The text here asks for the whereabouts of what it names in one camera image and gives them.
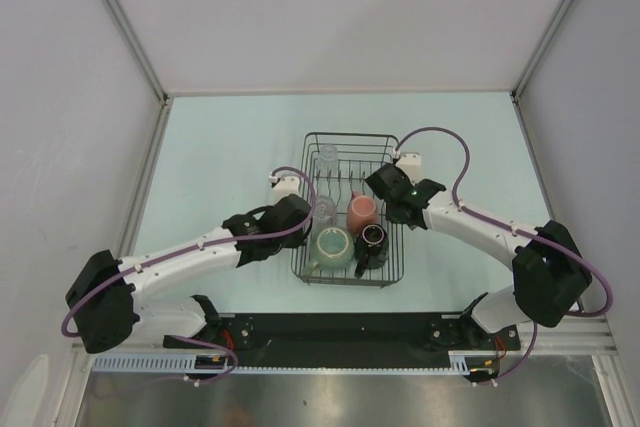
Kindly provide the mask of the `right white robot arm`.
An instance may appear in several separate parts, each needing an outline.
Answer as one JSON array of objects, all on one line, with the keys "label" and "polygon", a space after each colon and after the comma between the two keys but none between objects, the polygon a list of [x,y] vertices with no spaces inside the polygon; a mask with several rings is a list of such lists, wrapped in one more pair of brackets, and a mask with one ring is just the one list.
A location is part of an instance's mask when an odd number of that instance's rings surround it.
[{"label": "right white robot arm", "polygon": [[386,204],[390,222],[451,236],[512,273],[511,287],[483,294],[465,309],[461,335],[473,348],[486,347],[512,324],[557,326],[592,282],[568,230],[555,221],[542,227],[488,221],[486,214],[472,215],[444,185],[429,179],[412,183],[393,163],[365,183]]}]

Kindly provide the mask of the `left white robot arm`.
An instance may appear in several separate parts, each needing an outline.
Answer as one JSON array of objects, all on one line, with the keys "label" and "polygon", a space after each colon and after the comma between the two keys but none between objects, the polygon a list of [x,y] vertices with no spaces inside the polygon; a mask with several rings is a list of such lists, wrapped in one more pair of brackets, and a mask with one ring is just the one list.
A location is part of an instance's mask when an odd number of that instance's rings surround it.
[{"label": "left white robot arm", "polygon": [[179,247],[144,256],[93,254],[65,296],[68,338],[89,354],[127,342],[161,342],[169,349],[204,348],[224,338],[212,301],[193,293],[166,301],[160,294],[205,274],[261,262],[301,246],[310,232],[311,205],[289,194],[273,205],[236,214],[213,231]]}]

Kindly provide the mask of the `dark wire dish rack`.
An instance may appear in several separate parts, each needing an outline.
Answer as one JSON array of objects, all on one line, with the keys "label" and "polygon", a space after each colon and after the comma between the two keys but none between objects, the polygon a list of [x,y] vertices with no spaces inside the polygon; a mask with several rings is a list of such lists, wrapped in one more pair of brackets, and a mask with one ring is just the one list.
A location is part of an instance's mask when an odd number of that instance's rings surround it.
[{"label": "dark wire dish rack", "polygon": [[[346,214],[353,193],[372,196],[365,179],[383,164],[393,160],[392,154],[398,139],[391,134],[365,134],[340,132],[310,132],[304,137],[301,167],[313,182],[317,195],[333,199],[337,207],[337,224],[346,226]],[[315,172],[316,158],[321,144],[333,144],[339,155],[339,171],[330,177]],[[362,278],[354,276],[355,265],[345,270],[316,271],[303,276],[302,270],[309,259],[310,241],[291,254],[291,272],[306,284],[349,285],[387,287],[398,283],[404,276],[404,230],[401,225],[387,220],[386,205],[380,199],[375,203],[379,220],[389,237],[389,255],[386,264],[379,270],[368,271]]]}]

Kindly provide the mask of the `black ceramic mug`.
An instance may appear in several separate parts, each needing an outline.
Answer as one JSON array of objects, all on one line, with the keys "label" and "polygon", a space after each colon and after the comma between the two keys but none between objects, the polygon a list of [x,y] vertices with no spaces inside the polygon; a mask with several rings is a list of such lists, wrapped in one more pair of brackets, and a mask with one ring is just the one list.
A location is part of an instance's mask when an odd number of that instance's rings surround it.
[{"label": "black ceramic mug", "polygon": [[389,237],[380,224],[365,226],[356,238],[354,276],[362,278],[368,271],[381,269],[389,255]]}]

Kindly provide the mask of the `pink ceramic mug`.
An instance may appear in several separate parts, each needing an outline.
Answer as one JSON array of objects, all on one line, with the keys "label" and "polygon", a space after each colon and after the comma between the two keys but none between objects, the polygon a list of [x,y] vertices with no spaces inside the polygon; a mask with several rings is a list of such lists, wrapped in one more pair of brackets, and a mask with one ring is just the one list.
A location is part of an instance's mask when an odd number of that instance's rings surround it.
[{"label": "pink ceramic mug", "polygon": [[371,224],[379,222],[375,200],[363,193],[353,193],[346,214],[346,228],[354,236]]}]

